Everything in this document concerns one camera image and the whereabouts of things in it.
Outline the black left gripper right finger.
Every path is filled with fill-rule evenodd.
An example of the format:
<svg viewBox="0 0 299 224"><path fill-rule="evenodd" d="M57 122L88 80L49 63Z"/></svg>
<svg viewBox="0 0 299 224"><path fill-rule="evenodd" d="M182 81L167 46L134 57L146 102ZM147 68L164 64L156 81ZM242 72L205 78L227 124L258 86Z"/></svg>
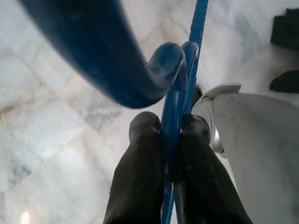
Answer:
<svg viewBox="0 0 299 224"><path fill-rule="evenodd" d="M184 116L175 180L180 220L183 224L253 224L209 143L206 121L197 115Z"/></svg>

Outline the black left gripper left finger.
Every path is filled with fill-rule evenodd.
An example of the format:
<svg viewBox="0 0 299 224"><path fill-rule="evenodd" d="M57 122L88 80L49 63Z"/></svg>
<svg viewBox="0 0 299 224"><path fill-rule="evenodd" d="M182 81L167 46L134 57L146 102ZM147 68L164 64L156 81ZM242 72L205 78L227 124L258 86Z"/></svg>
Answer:
<svg viewBox="0 0 299 224"><path fill-rule="evenodd" d="M152 112L141 112L131 121L130 144L114 172L104 224L161 224L164 158L160 128Z"/></svg>

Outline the blue plastic hanger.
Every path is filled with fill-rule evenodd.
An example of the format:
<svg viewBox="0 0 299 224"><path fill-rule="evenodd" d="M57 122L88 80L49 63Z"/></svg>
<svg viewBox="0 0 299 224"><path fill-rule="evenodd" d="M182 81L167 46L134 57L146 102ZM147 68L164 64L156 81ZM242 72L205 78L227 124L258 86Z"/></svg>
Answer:
<svg viewBox="0 0 299 224"><path fill-rule="evenodd" d="M162 224L178 210L172 178L182 118L191 112L208 0L197 0L190 35L168 42L146 61L119 0L20 0L62 57L116 103L141 109L164 100L165 154Z"/></svg>

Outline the white robot leg shell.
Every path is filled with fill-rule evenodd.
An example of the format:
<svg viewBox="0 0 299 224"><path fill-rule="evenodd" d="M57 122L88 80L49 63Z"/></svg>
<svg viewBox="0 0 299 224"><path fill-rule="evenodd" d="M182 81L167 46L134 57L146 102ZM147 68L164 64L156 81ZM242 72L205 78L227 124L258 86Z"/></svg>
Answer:
<svg viewBox="0 0 299 224"><path fill-rule="evenodd" d="M217 86L192 108L211 131L210 147L231 167L254 224L299 224L299 107Z"/></svg>

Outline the black robot foot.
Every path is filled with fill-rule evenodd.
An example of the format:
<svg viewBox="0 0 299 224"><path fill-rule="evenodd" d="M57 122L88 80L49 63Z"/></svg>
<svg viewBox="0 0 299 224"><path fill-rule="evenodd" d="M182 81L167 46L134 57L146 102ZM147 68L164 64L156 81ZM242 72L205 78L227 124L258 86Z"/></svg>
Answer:
<svg viewBox="0 0 299 224"><path fill-rule="evenodd" d="M273 79L270 83L270 90L299 94L299 70L286 71Z"/></svg>
<svg viewBox="0 0 299 224"><path fill-rule="evenodd" d="M299 8L287 8L273 19L271 43L299 51Z"/></svg>

